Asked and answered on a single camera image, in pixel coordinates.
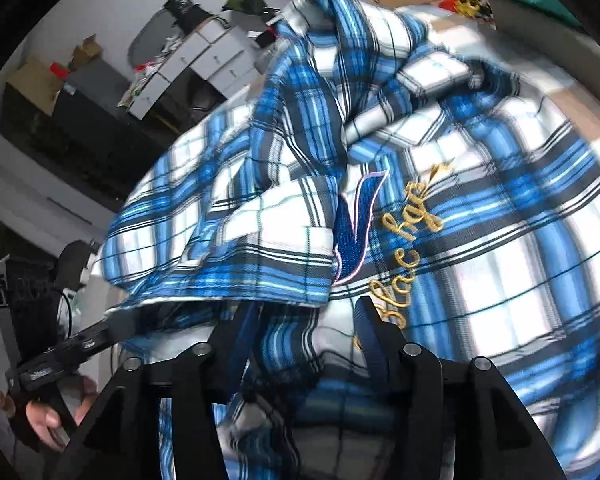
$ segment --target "human hand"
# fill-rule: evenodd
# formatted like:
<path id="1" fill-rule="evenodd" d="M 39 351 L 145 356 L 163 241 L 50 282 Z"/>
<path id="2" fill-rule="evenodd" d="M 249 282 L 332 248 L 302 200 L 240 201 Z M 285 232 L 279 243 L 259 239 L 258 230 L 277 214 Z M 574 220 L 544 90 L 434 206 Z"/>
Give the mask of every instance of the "human hand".
<path id="1" fill-rule="evenodd" d="M 98 397 L 96 383 L 90 378 L 85 376 L 82 377 L 82 387 L 84 389 L 84 398 L 74 415 L 76 424 L 82 422 L 90 407 Z M 29 424 L 40 440 L 47 444 L 51 449 L 62 451 L 61 447 L 56 444 L 49 433 L 49 429 L 56 430 L 61 425 L 60 416 L 56 410 L 48 404 L 30 400 L 25 407 L 25 413 Z"/>

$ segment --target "cardboard box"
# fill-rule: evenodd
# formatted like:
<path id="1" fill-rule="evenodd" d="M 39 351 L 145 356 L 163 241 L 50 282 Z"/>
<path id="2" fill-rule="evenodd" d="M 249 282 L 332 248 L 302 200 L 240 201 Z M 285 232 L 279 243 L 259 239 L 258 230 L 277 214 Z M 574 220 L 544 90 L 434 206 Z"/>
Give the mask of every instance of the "cardboard box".
<path id="1" fill-rule="evenodd" d="M 69 70 L 72 72 L 78 70 L 81 66 L 85 66 L 88 62 L 96 59 L 102 54 L 102 47 L 96 41 L 96 35 L 93 34 L 85 38 L 81 45 L 74 48 L 74 54 L 69 62 Z"/>
<path id="2" fill-rule="evenodd" d="M 62 81 L 34 57 L 7 79 L 27 100 L 51 117 Z"/>

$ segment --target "white drawer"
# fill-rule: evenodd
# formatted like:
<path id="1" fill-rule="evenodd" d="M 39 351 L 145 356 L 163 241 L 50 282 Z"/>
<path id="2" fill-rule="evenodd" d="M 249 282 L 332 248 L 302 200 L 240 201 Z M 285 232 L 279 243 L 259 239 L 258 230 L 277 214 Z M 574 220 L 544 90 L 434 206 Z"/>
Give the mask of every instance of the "white drawer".
<path id="1" fill-rule="evenodd" d="M 241 76 L 245 75 L 253 68 L 253 61 L 246 52 L 241 52 L 234 57 L 229 63 L 223 66 L 215 74 L 209 78 L 209 82 L 219 91 L 229 88 Z"/>
<path id="2" fill-rule="evenodd" d="M 140 95 L 134 99 L 134 102 L 129 107 L 129 113 L 138 119 L 142 119 L 163 92 L 169 88 L 170 84 L 159 73 L 154 74 L 144 86 Z"/>
<path id="3" fill-rule="evenodd" d="M 207 40 L 198 33 L 190 34 L 184 43 L 169 56 L 158 73 L 166 80 L 173 82 L 208 46 Z"/>
<path id="4" fill-rule="evenodd" d="M 191 68 L 198 73 L 202 79 L 209 79 L 209 77 L 216 72 L 221 66 L 227 64 L 227 62 L 235 57 L 242 50 L 242 45 L 235 36 L 228 32 L 213 45 L 211 45 L 206 52 L 193 62 Z"/>
<path id="5" fill-rule="evenodd" d="M 222 94 L 224 94 L 224 97 L 228 99 L 232 95 L 237 94 L 242 88 L 244 88 L 245 85 L 248 85 L 259 75 L 260 72 L 258 72 L 255 68 L 249 70 L 245 75 L 238 78 L 231 86 L 222 90 Z"/>
<path id="6" fill-rule="evenodd" d="M 213 19 L 204 27 L 200 28 L 198 34 L 205 38 L 209 43 L 215 42 L 220 36 L 226 32 L 224 25 L 218 19 Z"/>

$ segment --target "pink outline stitching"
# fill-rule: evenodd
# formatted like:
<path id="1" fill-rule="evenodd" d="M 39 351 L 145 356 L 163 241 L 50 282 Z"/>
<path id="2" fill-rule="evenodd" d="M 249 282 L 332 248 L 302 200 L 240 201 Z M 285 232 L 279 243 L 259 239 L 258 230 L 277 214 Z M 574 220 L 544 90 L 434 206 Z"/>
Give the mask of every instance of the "pink outline stitching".
<path id="1" fill-rule="evenodd" d="M 386 180 L 387 176 L 389 175 L 389 170 L 384 170 L 384 171 L 372 171 L 371 173 L 367 173 L 366 175 L 364 175 L 361 179 L 360 182 L 358 183 L 358 186 L 356 187 L 356 197 L 354 200 L 354 212 L 355 212 L 355 220 L 351 217 L 351 211 L 349 211 L 349 221 L 351 222 L 351 228 L 353 229 L 353 236 L 354 236 L 354 240 L 358 241 L 358 199 L 360 197 L 360 189 L 362 189 L 362 183 L 365 181 L 366 178 L 370 177 L 370 176 L 379 176 L 382 175 L 382 180 L 380 181 L 380 184 L 378 184 L 378 187 L 376 187 L 376 191 L 374 192 L 373 198 L 371 199 L 371 202 L 369 203 L 369 220 L 368 223 L 366 225 L 366 230 L 365 230 L 365 248 L 362 251 L 362 257 L 360 258 L 360 262 L 358 263 L 358 266 L 351 271 L 351 273 L 348 276 L 345 276 L 344 278 L 340 279 L 340 273 L 342 272 L 342 256 L 340 255 L 340 250 L 338 249 L 338 246 L 336 245 L 333 248 L 334 251 L 334 255 L 336 257 L 336 260 L 338 262 L 336 268 L 336 276 L 335 279 L 333 280 L 333 283 L 331 285 L 342 285 L 345 282 L 348 282 L 351 278 L 353 278 L 359 271 L 360 268 L 362 267 L 362 263 L 365 261 L 365 255 L 366 255 L 366 250 L 368 249 L 368 245 L 369 245 L 369 229 L 371 228 L 371 209 L 374 206 L 374 203 L 376 202 L 376 197 L 378 196 L 378 193 L 380 192 L 380 187 L 382 186 L 382 184 L 384 184 L 384 181 Z M 345 203 L 347 204 L 347 210 L 349 209 L 349 202 L 347 201 L 346 198 L 344 198 Z"/>

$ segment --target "blue embroidered logo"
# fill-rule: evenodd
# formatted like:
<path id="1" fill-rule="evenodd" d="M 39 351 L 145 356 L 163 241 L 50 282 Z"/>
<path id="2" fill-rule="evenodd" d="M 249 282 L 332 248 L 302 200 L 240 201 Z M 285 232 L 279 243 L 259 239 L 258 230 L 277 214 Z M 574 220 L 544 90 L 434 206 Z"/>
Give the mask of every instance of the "blue embroidered logo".
<path id="1" fill-rule="evenodd" d="M 336 275 L 333 285 L 341 285 L 353 278 L 365 260 L 374 202 L 388 171 L 367 173 L 356 188 L 353 211 L 343 196 L 338 197 L 338 208 L 333 226 L 333 252 L 336 257 Z"/>

